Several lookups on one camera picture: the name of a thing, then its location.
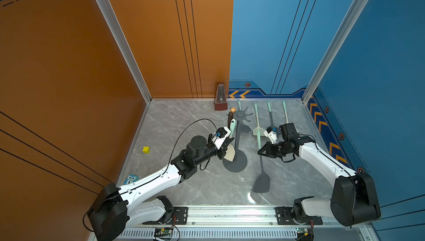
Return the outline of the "grey turner mint handle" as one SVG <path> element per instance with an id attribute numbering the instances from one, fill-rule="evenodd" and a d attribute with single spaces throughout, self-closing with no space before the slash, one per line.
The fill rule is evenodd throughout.
<path id="1" fill-rule="evenodd" d="M 271 122 L 271 124 L 270 124 L 270 128 L 271 128 L 274 132 L 277 132 L 277 128 L 276 128 L 276 126 L 275 126 L 275 124 L 274 124 L 274 121 L 273 121 L 272 108 L 271 108 L 271 103 L 270 103 L 270 101 L 268 101 L 268 102 L 267 102 L 267 106 L 268 106 L 269 116 L 270 116 L 270 122 Z"/>

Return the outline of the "cream spatula mint handle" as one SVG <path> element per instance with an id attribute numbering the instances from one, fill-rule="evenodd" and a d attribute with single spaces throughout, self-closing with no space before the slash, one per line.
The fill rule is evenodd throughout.
<path id="1" fill-rule="evenodd" d="M 289 102 L 282 100 L 282 105 L 283 105 L 284 115 L 285 115 L 285 118 L 286 118 L 286 123 L 287 124 L 292 123 L 294 125 L 294 127 L 296 128 L 296 130 L 299 131 L 300 128 L 299 128 L 299 123 L 298 123 L 297 117 L 294 118 L 291 114 L 289 114 L 289 112 L 290 112 L 288 110 L 288 108 L 290 107 Z"/>

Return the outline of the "grey kitchen utensil rack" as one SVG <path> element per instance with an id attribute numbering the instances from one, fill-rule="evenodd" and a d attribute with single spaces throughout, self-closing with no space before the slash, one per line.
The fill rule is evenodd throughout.
<path id="1" fill-rule="evenodd" d="M 247 112 L 247 108 L 245 108 L 244 110 L 238 110 L 235 114 L 234 114 L 234 119 L 236 120 L 236 134 L 235 134 L 235 144 L 234 144 L 234 149 L 235 149 L 235 156 L 233 161 L 229 161 L 229 160 L 225 160 L 223 159 L 223 164 L 224 167 L 233 173 L 238 173 L 243 171 L 246 167 L 247 167 L 247 156 L 246 154 L 240 150 L 240 143 L 241 143 L 241 133 L 242 133 L 242 122 L 244 120 L 246 120 L 247 122 L 250 122 L 250 120 L 247 119 L 247 117 L 251 114 L 248 114 Z"/>

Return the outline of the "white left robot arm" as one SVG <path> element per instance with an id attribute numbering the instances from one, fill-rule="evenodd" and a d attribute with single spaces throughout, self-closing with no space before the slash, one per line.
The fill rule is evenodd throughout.
<path id="1" fill-rule="evenodd" d="M 163 169 L 131 184 L 105 186 L 86 212 L 96 239 L 112 241 L 126 227 L 145 222 L 169 223 L 173 212 L 170 201 L 165 196 L 150 198 L 189 179 L 211 158 L 223 159 L 232 141 L 222 134 L 195 136 Z"/>

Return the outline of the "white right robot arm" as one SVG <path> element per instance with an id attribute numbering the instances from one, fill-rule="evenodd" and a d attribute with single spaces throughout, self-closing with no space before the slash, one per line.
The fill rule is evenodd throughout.
<path id="1" fill-rule="evenodd" d="M 303 197 L 294 200 L 291 216 L 295 223 L 305 224 L 314 217 L 328 217 L 351 227 L 381 217 L 375 182 L 369 174 L 339 163 L 319 147 L 313 136 L 299 134 L 294 124 L 283 124 L 280 129 L 282 141 L 272 128 L 263 131 L 269 141 L 259 148 L 258 154 L 271 159 L 283 159 L 288 154 L 294 159 L 299 157 L 320 172 L 333 188 L 329 199 Z"/>

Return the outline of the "cream slotted turner mint handle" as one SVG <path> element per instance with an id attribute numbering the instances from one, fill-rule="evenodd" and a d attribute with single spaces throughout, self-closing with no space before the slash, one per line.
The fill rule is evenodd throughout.
<path id="1" fill-rule="evenodd" d="M 230 139 L 232 138 L 235 127 L 236 127 L 236 120 L 232 119 L 230 121 L 230 135 L 229 135 Z M 233 160 L 235 158 L 235 154 L 236 154 L 236 152 L 235 152 L 234 147 L 231 144 L 229 144 L 228 147 L 227 147 L 227 150 L 226 150 L 226 154 L 224 156 L 224 160 L 233 162 Z"/>

